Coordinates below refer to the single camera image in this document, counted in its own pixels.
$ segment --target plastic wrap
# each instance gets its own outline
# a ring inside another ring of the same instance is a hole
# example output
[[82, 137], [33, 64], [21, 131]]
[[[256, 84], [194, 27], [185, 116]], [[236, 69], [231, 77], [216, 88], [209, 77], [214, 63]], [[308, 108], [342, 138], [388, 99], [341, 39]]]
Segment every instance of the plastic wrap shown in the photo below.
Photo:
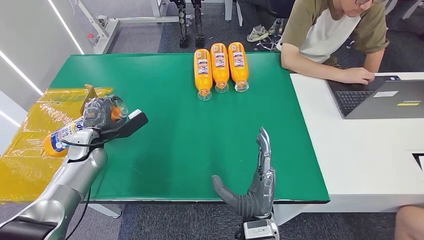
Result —
[[[112, 88], [96, 88], [99, 97]], [[47, 135], [81, 117], [85, 88], [49, 89], [30, 108], [10, 146], [0, 157], [0, 203], [35, 200], [49, 183], [62, 157], [44, 150]]]

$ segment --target t-shirt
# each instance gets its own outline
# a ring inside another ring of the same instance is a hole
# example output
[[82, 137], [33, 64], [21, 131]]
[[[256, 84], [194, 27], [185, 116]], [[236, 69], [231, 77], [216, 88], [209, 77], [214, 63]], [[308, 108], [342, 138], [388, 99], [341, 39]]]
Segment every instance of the t-shirt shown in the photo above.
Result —
[[296, 0], [287, 26], [277, 45], [294, 45], [300, 54], [323, 63], [352, 35], [354, 48], [372, 54], [389, 45], [386, 39], [385, 6], [374, 4], [360, 16], [335, 20], [333, 0]]

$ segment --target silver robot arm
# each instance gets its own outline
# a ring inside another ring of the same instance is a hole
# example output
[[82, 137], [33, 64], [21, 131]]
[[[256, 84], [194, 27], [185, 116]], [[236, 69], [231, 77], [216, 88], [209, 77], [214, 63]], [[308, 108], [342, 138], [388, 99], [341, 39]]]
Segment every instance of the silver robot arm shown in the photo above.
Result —
[[94, 98], [84, 110], [84, 129], [75, 133], [62, 165], [41, 195], [11, 219], [0, 223], [0, 240], [64, 240], [79, 203], [108, 162], [104, 143], [127, 138], [148, 123], [140, 110], [112, 121], [116, 96]]
[[[90, 144], [99, 134], [83, 129], [73, 143]], [[108, 156], [102, 147], [70, 146], [62, 165], [41, 195], [20, 213], [0, 224], [0, 239], [64, 240], [78, 204], [84, 200]]]

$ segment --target laptop keyboard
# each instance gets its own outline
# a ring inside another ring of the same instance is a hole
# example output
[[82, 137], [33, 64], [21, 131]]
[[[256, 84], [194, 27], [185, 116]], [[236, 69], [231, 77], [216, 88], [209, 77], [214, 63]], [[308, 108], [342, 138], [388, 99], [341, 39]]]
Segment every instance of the laptop keyboard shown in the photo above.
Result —
[[344, 115], [348, 115], [374, 91], [337, 91], [337, 98]]

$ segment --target bottle label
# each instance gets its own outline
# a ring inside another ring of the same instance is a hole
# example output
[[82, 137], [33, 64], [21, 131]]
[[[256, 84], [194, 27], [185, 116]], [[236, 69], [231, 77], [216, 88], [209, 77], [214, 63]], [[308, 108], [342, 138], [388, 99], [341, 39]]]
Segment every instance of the bottle label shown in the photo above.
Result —
[[222, 52], [215, 53], [215, 67], [216, 68], [225, 68], [224, 53], [222, 53]]
[[245, 66], [245, 60], [243, 59], [243, 53], [242, 52], [233, 52], [232, 56], [234, 58], [234, 67], [244, 67]]
[[197, 73], [198, 74], [208, 74], [208, 60], [207, 59], [198, 59], [197, 60]]
[[83, 119], [80, 118], [80, 119], [72, 122], [71, 124], [65, 126], [64, 128], [55, 131], [50, 136], [51, 146], [53, 147], [53, 149], [56, 152], [58, 152], [58, 153], [62, 152], [67, 147], [69, 147], [69, 145], [61, 142], [61, 140], [69, 141], [69, 139], [72, 135], [74, 135], [79, 130], [82, 130], [83, 128], [84, 128], [83, 127]]

